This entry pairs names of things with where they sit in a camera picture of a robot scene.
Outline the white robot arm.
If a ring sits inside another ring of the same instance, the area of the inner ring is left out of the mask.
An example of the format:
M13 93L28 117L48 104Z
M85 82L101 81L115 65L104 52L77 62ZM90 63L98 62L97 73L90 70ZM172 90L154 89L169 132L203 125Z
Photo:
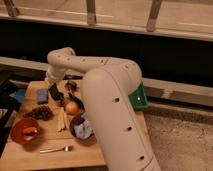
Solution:
M50 83L62 80L69 69L84 74L81 98L109 171L161 171L129 100L142 82L136 62L77 56L69 47L49 52L47 60Z

